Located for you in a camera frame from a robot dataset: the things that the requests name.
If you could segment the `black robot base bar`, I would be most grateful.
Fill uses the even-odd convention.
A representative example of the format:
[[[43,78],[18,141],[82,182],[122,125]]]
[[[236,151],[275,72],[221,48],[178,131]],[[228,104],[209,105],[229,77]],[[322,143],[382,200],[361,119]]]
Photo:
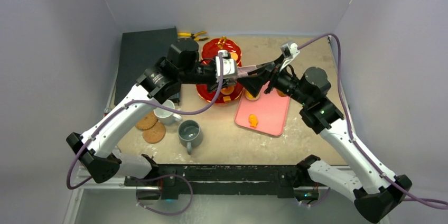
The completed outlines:
[[[162,199],[195,195],[274,195],[294,198],[300,186],[314,186],[307,173],[320,160],[309,155],[295,165],[156,164],[143,179],[128,177],[125,186],[161,187]]]

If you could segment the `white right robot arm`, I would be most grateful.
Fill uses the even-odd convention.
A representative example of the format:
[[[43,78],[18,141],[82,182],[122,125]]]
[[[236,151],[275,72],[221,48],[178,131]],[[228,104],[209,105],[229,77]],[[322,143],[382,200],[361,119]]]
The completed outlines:
[[[327,97],[331,84],[323,69],[310,67],[297,77],[266,63],[239,68],[237,81],[252,95],[276,89],[301,104],[300,115],[306,126],[328,142],[353,171],[349,175],[310,155],[297,164],[295,184],[317,182],[328,186],[352,201],[371,223],[381,221],[404,200],[411,180],[382,165],[354,134],[342,112]]]

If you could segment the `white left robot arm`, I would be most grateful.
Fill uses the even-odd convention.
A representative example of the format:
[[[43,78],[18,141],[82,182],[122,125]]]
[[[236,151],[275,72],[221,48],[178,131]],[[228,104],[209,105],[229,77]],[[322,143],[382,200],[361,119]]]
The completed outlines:
[[[130,92],[100,122],[82,134],[71,133],[67,137],[75,160],[92,180],[103,183],[121,175],[133,176],[143,186],[156,183],[155,163],[149,157],[114,150],[138,121],[179,93],[183,84],[207,85],[219,95],[228,79],[236,81],[237,63],[229,51],[219,50],[213,58],[201,62],[198,49],[195,40],[178,39],[170,45],[166,56],[138,77]]]

